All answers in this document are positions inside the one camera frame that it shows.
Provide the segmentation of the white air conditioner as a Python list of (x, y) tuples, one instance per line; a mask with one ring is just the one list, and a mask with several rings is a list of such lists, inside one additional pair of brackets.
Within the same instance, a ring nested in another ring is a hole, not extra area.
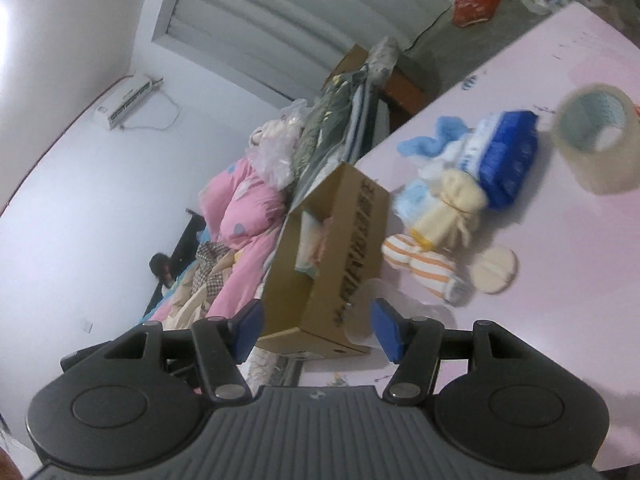
[(108, 131), (119, 127), (163, 82), (163, 78), (154, 79), (142, 73), (125, 77), (96, 106), (92, 116), (94, 123)]

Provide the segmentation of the blue tissue pack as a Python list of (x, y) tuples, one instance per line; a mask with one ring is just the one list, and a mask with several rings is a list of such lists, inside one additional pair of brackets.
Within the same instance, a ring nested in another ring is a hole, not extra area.
[(538, 150), (538, 116), (530, 110), (493, 114), (470, 134), (457, 167), (472, 176), (488, 208), (510, 207), (518, 197)]

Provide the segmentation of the grey window curtain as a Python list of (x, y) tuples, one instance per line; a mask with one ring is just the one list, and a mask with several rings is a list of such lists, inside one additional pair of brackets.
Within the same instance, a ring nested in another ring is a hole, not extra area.
[(163, 0), (154, 38), (278, 105), (312, 98), (352, 50), (407, 49), (447, 0)]

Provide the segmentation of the yellow white cloth bundle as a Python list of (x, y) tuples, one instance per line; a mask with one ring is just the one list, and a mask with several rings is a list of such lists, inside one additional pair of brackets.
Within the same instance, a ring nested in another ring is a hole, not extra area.
[(477, 180), (459, 169), (447, 169), (436, 202), (413, 223), (409, 234), (427, 252), (468, 248), (487, 206), (488, 197)]

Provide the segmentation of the person on bed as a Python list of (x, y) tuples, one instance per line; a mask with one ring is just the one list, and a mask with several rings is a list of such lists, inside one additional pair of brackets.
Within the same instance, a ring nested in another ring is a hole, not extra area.
[(163, 289), (171, 289), (175, 283), (175, 279), (171, 271), (171, 260), (168, 255), (162, 252), (157, 252), (155, 255), (152, 255), (149, 260), (149, 268)]

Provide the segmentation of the red snack bag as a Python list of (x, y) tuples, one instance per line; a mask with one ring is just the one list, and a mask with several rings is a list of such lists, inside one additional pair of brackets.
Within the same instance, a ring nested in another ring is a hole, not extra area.
[(500, 0), (456, 0), (452, 24), (465, 28), (488, 22), (495, 15)]

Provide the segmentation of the pink quilt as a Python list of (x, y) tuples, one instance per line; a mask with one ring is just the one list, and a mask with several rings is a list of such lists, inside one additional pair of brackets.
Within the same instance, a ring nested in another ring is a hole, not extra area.
[(201, 318), (232, 318), (255, 297), (284, 221), (285, 192), (264, 182), (241, 158), (198, 196), (209, 239), (148, 316), (170, 328)]

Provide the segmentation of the blue white fluffy cloth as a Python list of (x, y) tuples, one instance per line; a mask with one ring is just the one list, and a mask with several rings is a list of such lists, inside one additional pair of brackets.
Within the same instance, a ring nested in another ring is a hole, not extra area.
[(436, 202), (442, 173), (454, 168), (473, 130), (454, 116), (436, 120), (434, 136), (416, 136), (398, 144), (397, 151), (418, 175), (394, 192), (393, 212), (409, 229)]

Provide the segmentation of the pile of folded clothes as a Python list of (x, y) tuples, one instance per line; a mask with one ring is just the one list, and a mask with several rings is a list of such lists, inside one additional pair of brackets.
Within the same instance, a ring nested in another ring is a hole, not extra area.
[(247, 158), (264, 182), (297, 206), (333, 169), (354, 164), (390, 136), (390, 107), (382, 85), (390, 81), (400, 55), (398, 42), (383, 37), (355, 67), (350, 52), (310, 105), (300, 99), (280, 117), (258, 127)]

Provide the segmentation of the brown cardboard box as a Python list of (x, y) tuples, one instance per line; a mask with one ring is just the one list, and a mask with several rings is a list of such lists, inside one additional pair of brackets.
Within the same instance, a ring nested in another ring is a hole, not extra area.
[[(356, 167), (341, 164), (289, 215), (262, 292), (265, 323), (256, 347), (307, 360), (362, 356), (345, 334), (347, 305), (380, 273), (390, 194)], [(329, 222), (314, 276), (296, 266), (312, 240), (303, 215)]]

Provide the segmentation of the clear packing tape roll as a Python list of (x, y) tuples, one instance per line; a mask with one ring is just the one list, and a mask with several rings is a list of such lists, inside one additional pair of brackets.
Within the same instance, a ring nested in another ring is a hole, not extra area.
[(639, 113), (619, 88), (590, 84), (556, 109), (551, 140), (577, 183), (596, 195), (639, 186)]

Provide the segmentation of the orange striped sock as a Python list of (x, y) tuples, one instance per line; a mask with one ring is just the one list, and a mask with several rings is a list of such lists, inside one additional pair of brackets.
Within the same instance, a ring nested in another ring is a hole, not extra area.
[(381, 252), (392, 268), (411, 274), (423, 288), (445, 304), (461, 306), (469, 297), (470, 286), (458, 275), (454, 260), (441, 252), (423, 250), (408, 234), (386, 237)]

